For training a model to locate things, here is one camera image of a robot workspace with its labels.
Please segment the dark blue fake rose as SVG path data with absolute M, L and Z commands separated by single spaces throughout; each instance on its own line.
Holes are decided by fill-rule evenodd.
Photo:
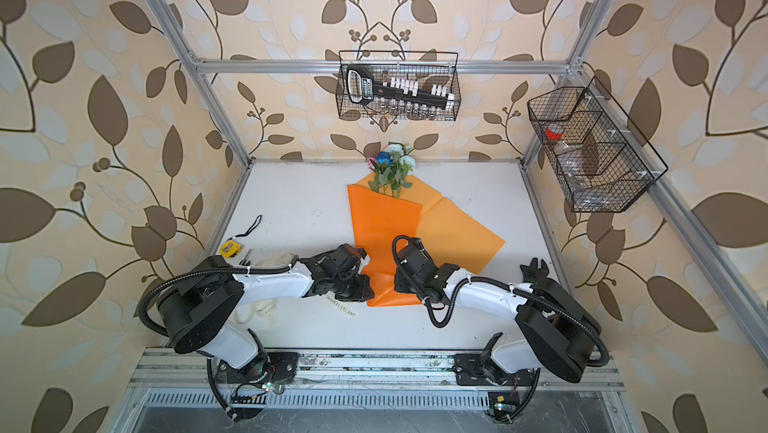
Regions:
M 377 168 L 387 168 L 392 164 L 392 156 L 388 151 L 381 151 L 375 157 L 375 165 Z

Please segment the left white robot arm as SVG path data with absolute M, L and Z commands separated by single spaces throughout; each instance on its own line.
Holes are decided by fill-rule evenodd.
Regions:
M 341 302 L 367 302 L 374 297 L 363 273 L 370 260 L 364 249 L 349 244 L 308 258 L 294 255 L 284 265 L 269 267 L 233 266 L 214 255 L 194 271 L 149 288 L 136 313 L 176 353 L 201 353 L 235 370 L 248 370 L 264 347 L 256 334 L 230 321 L 238 307 L 327 293 Z

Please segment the dark pink fake rose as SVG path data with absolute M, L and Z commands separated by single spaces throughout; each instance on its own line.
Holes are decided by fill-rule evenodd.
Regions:
M 368 166 L 372 172 L 372 178 L 368 181 L 368 186 L 371 190 L 379 192 L 382 187 L 381 179 L 383 174 L 383 166 L 378 163 L 378 159 L 376 157 L 368 158 Z

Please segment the pale blue fake flower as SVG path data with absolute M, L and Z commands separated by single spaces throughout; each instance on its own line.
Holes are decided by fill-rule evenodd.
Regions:
M 410 156 L 413 148 L 408 144 L 390 143 L 384 151 L 388 151 L 392 156 L 392 160 L 399 164 L 401 194 L 404 188 L 409 188 L 410 183 L 407 181 L 407 178 L 415 171 L 416 162 Z

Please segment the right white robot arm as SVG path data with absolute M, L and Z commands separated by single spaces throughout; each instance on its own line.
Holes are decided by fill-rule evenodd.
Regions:
M 586 368 L 601 368 L 610 361 L 599 323 L 548 276 L 544 261 L 532 259 L 521 267 L 522 283 L 507 283 L 455 264 L 436 265 L 418 238 L 399 235 L 391 248 L 395 289 L 416 295 L 434 327 L 447 327 L 458 307 L 517 325 L 519 337 L 494 334 L 468 373 L 505 385 L 520 371 L 547 370 L 578 383 Z

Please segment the white ribbon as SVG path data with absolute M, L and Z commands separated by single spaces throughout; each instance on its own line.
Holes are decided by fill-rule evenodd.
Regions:
M 246 275 L 238 275 L 236 279 L 243 283 L 244 294 L 235 307 L 233 321 L 244 325 L 257 316 L 267 316 L 276 311 L 279 298 L 310 298 L 304 295 L 312 284 L 311 273 L 299 259 L 293 256 L 281 268 L 249 268 Z M 357 312 L 350 305 L 364 303 L 342 302 L 341 298 L 335 298 L 332 293 L 318 297 L 351 317 L 355 317 Z

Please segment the orange wrapping paper sheet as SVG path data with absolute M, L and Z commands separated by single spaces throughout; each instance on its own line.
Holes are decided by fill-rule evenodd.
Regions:
M 400 235 L 422 240 L 438 265 L 457 264 L 481 272 L 505 241 L 420 179 L 399 197 L 371 189 L 368 175 L 347 187 L 355 244 L 370 256 L 364 273 L 370 277 L 372 308 L 416 305 L 414 295 L 395 291 L 392 240 Z

